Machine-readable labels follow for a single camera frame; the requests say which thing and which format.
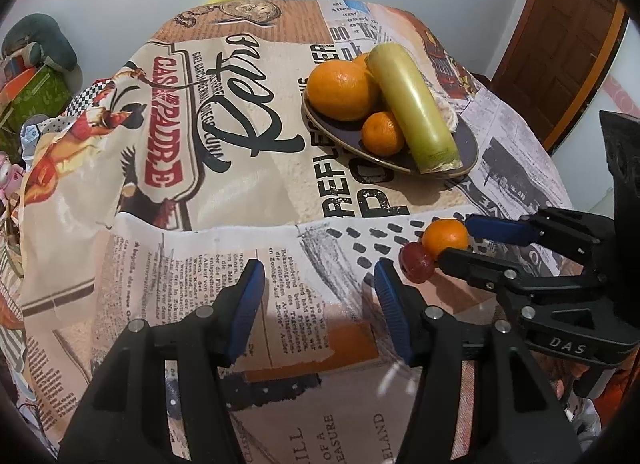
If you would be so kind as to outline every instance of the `green box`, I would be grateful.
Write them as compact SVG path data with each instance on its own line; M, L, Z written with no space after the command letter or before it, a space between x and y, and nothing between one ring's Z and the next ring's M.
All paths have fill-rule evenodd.
M7 105L0 118L0 150L13 162L20 160L20 128L31 115L56 117L71 99L71 92L59 72L41 66L31 81Z

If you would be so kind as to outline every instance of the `pink toy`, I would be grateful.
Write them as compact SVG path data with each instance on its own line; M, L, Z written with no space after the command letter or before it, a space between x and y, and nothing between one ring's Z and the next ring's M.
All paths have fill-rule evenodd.
M24 170L18 164L11 164L9 155L0 151L0 201L6 206L11 193L20 190Z

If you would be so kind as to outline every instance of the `orange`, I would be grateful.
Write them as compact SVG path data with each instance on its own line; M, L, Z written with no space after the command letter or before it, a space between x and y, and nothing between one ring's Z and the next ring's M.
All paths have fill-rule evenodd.
M422 235L422 245L433 259L447 247L466 249L468 232L466 227L456 219L440 219L431 222Z
M358 121L373 111L380 89L373 76L350 61L330 60L314 68L306 84L311 106L338 121Z
M362 126L362 143L379 157L398 153L404 146L404 135L394 114L379 111L370 115Z
M364 54L360 54L359 56L356 57L356 59L352 59L351 63L356 63L356 65L360 65L362 68L367 68L367 56L369 55L368 52L365 52Z

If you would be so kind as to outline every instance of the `stuffed toy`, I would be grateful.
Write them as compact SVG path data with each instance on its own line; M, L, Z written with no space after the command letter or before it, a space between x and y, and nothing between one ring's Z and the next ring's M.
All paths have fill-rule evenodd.
M24 170L18 164L11 164L9 155L0 151L0 201L6 206L9 196L20 190Z
M46 14L29 14L8 31L2 41L2 57L17 55L26 68L44 63L58 72L70 72L78 63L56 20Z

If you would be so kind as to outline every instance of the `fruit bowl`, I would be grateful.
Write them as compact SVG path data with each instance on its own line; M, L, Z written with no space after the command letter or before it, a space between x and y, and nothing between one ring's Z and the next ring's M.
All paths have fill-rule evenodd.
M302 96L302 113L306 115L322 133L334 140L336 144L371 162L402 173L431 178L453 179L469 173L478 161L478 142L476 142L476 137L474 137L473 132L471 132L471 129L463 119L458 120L458 128L453 132L453 139L456 141L456 145L460 151L462 167L458 169L420 173L414 158L411 156L411 153L409 153L409 148L404 146L399 153L391 155L391 157L377 157L377 155L373 155L367 151L362 143L360 128L362 127L363 121L345 123L343 121L330 119L317 112L311 106L306 97L306 92Z

